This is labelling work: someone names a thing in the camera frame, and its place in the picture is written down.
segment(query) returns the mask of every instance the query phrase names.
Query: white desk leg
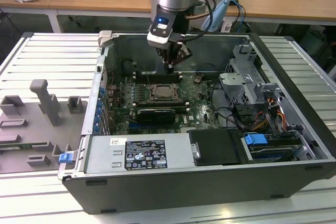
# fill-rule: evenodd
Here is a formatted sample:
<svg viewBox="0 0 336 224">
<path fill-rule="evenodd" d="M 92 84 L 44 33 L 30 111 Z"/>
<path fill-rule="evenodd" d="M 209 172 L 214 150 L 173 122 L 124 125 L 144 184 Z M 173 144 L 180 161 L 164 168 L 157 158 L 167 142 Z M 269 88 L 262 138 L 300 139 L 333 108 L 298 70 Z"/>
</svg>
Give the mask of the white desk leg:
<svg viewBox="0 0 336 224">
<path fill-rule="evenodd" d="M 63 29 L 60 25 L 60 23 L 58 22 L 58 19 L 57 19 L 57 12 L 55 10 L 50 10 L 48 12 L 48 17 L 49 17 L 49 21 L 50 21 L 50 24 L 51 24 L 51 27 L 53 28 L 53 32 L 54 33 L 63 33 Z"/>
<path fill-rule="evenodd" d="M 223 19 L 223 25 L 220 29 L 221 33 L 229 33 L 232 27 L 232 23 L 235 21 L 235 17 L 224 17 Z"/>
</svg>

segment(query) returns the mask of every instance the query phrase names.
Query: yellow wire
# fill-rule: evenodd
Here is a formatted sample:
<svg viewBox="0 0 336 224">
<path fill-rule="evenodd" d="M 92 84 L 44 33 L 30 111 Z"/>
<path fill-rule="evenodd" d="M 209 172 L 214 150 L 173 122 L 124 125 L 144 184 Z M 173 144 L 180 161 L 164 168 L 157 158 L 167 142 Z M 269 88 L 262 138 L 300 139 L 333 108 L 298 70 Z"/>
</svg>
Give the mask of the yellow wire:
<svg viewBox="0 0 336 224">
<path fill-rule="evenodd" d="M 277 113 L 279 116 L 281 116 L 281 126 L 282 126 L 282 129 L 285 129 L 286 128 L 286 125 L 285 125 L 285 119 L 283 117 L 282 114 L 280 113 Z"/>
<path fill-rule="evenodd" d="M 259 129 L 260 127 L 264 126 L 267 123 L 268 123 L 267 119 L 265 119 L 260 124 L 258 124 L 257 126 L 255 126 L 252 130 L 255 131 L 255 130 Z"/>
</svg>

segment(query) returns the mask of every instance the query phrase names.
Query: black plastic cover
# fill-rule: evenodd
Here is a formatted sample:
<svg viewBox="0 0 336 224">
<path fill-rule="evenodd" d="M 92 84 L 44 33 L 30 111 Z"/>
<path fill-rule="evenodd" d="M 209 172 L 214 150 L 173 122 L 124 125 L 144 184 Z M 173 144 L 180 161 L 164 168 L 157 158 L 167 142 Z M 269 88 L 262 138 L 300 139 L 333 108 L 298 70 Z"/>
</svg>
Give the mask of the black plastic cover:
<svg viewBox="0 0 336 224">
<path fill-rule="evenodd" d="M 196 166 L 247 164 L 244 147 L 236 129 L 191 130 L 191 143 L 197 143 L 200 159 Z"/>
</svg>

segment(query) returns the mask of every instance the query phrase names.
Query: blue latch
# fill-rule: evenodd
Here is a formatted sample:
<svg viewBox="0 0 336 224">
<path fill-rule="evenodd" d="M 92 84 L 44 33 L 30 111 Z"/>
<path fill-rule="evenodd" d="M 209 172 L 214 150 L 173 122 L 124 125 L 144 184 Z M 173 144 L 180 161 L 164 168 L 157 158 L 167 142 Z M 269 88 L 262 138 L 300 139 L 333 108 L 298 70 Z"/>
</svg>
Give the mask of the blue latch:
<svg viewBox="0 0 336 224">
<path fill-rule="evenodd" d="M 72 163 L 72 157 L 73 157 L 73 153 L 62 153 L 61 155 L 59 155 L 58 158 L 58 162 L 60 164 L 71 164 Z"/>
<path fill-rule="evenodd" d="M 99 116 L 95 116 L 94 117 L 94 121 L 93 121 L 94 123 L 99 123 L 100 122 L 100 117 Z"/>
<path fill-rule="evenodd" d="M 100 87 L 100 88 L 99 88 L 99 92 L 100 92 L 101 94 L 105 94 L 105 88 Z"/>
<path fill-rule="evenodd" d="M 100 102 L 100 101 L 98 101 L 98 102 L 97 102 L 97 107 L 99 107 L 99 108 L 103 107 L 103 103 Z"/>
<path fill-rule="evenodd" d="M 263 134 L 248 134 L 244 137 L 247 145 L 250 144 L 268 144 L 267 139 Z"/>
<path fill-rule="evenodd" d="M 94 132 L 98 132 L 99 131 L 99 126 L 98 125 L 94 125 L 93 126 L 93 131 Z"/>
<path fill-rule="evenodd" d="M 100 108 L 96 108 L 96 115 L 101 115 L 101 109 Z"/>
</svg>

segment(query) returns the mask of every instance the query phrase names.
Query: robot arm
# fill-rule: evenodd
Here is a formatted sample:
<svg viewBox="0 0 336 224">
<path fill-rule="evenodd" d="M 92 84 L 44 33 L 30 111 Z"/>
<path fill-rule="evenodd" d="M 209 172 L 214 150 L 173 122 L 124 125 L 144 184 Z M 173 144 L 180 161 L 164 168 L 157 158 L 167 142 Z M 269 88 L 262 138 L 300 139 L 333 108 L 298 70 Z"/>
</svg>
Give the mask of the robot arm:
<svg viewBox="0 0 336 224">
<path fill-rule="evenodd" d="M 188 32 L 191 19 L 204 17 L 204 15 L 192 16 L 192 12 L 193 0 L 158 0 L 156 17 L 147 40 L 162 57 L 167 73 L 172 73 L 176 64 L 192 55 L 185 45 L 184 36 Z"/>
</svg>

